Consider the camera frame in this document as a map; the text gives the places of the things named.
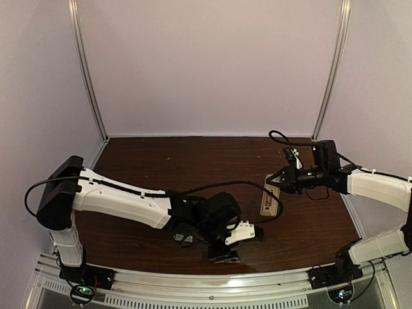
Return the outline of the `white remote control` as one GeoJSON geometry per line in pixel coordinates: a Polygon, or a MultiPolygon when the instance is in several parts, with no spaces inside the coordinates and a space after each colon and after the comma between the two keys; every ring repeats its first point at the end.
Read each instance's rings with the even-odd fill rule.
{"type": "MultiPolygon", "coordinates": [[[[277,198],[280,195],[280,188],[264,183],[264,187],[270,191],[277,198]]],[[[274,217],[277,214],[279,208],[278,202],[269,196],[266,192],[263,193],[260,207],[260,215],[264,217],[274,217]]]]}

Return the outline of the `grey battery cover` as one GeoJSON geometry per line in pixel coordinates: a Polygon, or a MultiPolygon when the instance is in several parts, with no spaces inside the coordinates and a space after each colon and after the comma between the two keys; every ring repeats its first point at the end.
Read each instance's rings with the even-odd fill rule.
{"type": "Polygon", "coordinates": [[[174,235],[174,240],[179,241],[179,242],[192,243],[193,242],[193,237],[188,236],[188,235],[183,235],[183,234],[175,234],[174,235]]]}

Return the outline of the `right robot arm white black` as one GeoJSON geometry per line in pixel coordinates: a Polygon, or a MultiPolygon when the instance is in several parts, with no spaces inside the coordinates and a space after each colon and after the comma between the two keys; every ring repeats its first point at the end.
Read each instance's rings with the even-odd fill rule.
{"type": "Polygon", "coordinates": [[[284,142],[288,165],[269,176],[266,183],[288,194],[325,187],[346,195],[361,196],[396,207],[408,217],[405,224],[368,239],[347,245],[336,254],[336,264],[350,268],[379,258],[411,252],[411,179],[367,170],[348,161],[341,166],[343,155],[333,140],[308,143],[314,167],[302,166],[295,145],[284,142]]]}

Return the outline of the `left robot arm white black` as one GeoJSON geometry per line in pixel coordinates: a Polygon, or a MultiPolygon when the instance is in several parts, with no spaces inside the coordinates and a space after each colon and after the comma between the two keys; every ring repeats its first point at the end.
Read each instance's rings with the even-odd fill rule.
{"type": "Polygon", "coordinates": [[[226,192],[211,198],[184,192],[151,190],[107,179],[83,166],[80,156],[69,157],[48,179],[29,187],[44,188],[37,211],[31,212],[51,234],[60,265],[80,268],[86,249],[80,242],[75,213],[97,212],[136,221],[153,229],[171,231],[181,238],[192,237],[208,246],[213,263],[237,263],[238,253],[226,241],[241,221],[241,210],[226,192]]]}

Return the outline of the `right circuit board with LED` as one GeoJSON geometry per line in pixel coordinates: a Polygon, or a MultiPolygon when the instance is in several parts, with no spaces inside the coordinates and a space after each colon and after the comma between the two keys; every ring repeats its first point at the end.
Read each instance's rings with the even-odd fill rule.
{"type": "Polygon", "coordinates": [[[328,298],[331,302],[344,305],[351,302],[354,295],[354,287],[352,285],[345,285],[338,288],[327,290],[328,298]]]}

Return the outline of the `circuit board with led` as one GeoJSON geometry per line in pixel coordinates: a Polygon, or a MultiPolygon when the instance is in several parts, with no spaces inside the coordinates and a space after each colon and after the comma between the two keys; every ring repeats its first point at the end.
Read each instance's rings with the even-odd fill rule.
{"type": "Polygon", "coordinates": [[[95,290],[86,285],[74,285],[70,290],[70,299],[76,305],[87,305],[95,297],[95,290]]]}
{"type": "Polygon", "coordinates": [[[338,288],[327,290],[328,298],[331,302],[344,305],[351,302],[354,295],[354,287],[352,285],[345,285],[338,288]]]}

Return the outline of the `left circuit board with LED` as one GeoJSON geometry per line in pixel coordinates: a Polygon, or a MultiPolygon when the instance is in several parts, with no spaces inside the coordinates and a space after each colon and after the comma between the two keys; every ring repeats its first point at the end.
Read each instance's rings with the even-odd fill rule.
{"type": "Polygon", "coordinates": [[[87,305],[95,297],[95,290],[86,285],[74,285],[70,290],[70,299],[76,305],[87,305]]]}

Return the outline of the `aluminium front rail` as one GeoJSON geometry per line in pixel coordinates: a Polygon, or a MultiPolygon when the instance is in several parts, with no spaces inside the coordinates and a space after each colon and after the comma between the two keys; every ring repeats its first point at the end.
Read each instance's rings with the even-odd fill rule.
{"type": "Polygon", "coordinates": [[[365,264],[352,281],[348,304],[331,297],[345,283],[314,289],[309,268],[236,275],[177,275],[115,269],[109,290],[98,289],[86,308],[398,308],[382,261],[365,264]]]}

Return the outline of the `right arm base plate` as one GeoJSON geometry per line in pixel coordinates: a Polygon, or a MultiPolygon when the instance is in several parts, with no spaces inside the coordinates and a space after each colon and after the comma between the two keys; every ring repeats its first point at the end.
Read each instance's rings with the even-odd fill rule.
{"type": "Polygon", "coordinates": [[[336,264],[315,265],[307,271],[312,290],[349,283],[351,280],[359,279],[363,272],[359,267],[342,270],[336,264]]]}

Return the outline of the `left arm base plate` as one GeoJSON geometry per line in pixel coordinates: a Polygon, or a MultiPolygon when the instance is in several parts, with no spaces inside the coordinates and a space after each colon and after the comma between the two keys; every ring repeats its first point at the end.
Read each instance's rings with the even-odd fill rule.
{"type": "Polygon", "coordinates": [[[59,277],[70,283],[111,290],[114,275],[115,271],[112,269],[85,265],[83,267],[61,266],[59,277]]]}

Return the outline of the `right aluminium frame post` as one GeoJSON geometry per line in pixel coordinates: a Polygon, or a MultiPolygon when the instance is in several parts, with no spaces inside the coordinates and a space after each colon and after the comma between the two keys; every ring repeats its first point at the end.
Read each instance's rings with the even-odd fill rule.
{"type": "Polygon", "coordinates": [[[346,40],[348,36],[348,28],[350,24],[351,16],[351,1],[343,0],[341,1],[341,8],[339,11],[339,20],[337,25],[337,33],[335,38],[335,44],[333,47],[332,61],[330,64],[330,70],[328,78],[326,80],[326,87],[323,94],[323,99],[321,102],[321,107],[317,116],[314,131],[312,133],[312,140],[317,140],[321,133],[324,121],[326,119],[326,114],[330,102],[332,100],[332,95],[334,91],[335,84],[337,82],[337,76],[339,74],[339,67],[344,54],[344,48],[346,45],[346,40]]]}

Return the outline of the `aluminium frame post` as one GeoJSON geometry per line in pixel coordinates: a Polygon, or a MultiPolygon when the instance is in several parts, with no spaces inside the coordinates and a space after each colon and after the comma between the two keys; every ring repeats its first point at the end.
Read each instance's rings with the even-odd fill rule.
{"type": "Polygon", "coordinates": [[[330,64],[330,70],[328,78],[326,80],[326,87],[323,94],[323,99],[321,102],[321,107],[317,116],[314,131],[312,133],[312,140],[317,140],[321,133],[324,121],[326,119],[326,114],[330,102],[332,100],[332,95],[334,91],[335,84],[337,82],[337,76],[339,74],[339,67],[344,54],[344,48],[346,45],[346,40],[348,36],[348,28],[350,24],[351,16],[351,1],[343,0],[341,1],[341,8],[339,11],[339,20],[337,25],[337,33],[335,38],[335,44],[333,47],[332,61],[330,64]]]}
{"type": "Polygon", "coordinates": [[[95,90],[93,87],[93,81],[89,70],[88,59],[86,55],[86,48],[82,35],[79,2],[77,0],[68,1],[68,9],[70,14],[71,25],[73,28],[73,37],[75,41],[75,47],[77,50],[77,57],[79,60],[80,72],[82,75],[84,88],[86,90],[86,96],[91,109],[93,119],[95,121],[97,131],[100,139],[105,142],[109,137],[104,126],[102,115],[98,106],[95,90]]]}

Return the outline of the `left aluminium frame post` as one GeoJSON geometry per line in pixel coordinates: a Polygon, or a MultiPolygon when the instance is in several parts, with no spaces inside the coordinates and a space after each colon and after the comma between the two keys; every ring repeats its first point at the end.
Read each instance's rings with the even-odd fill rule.
{"type": "Polygon", "coordinates": [[[70,14],[71,25],[73,28],[73,37],[75,41],[75,47],[77,50],[77,57],[79,60],[80,72],[82,75],[84,88],[86,90],[86,96],[91,109],[93,119],[95,121],[97,131],[100,139],[105,142],[109,137],[104,126],[102,115],[98,106],[95,90],[93,87],[93,81],[89,70],[88,59],[86,55],[86,48],[82,35],[79,2],[77,0],[68,1],[68,9],[70,14]]]}

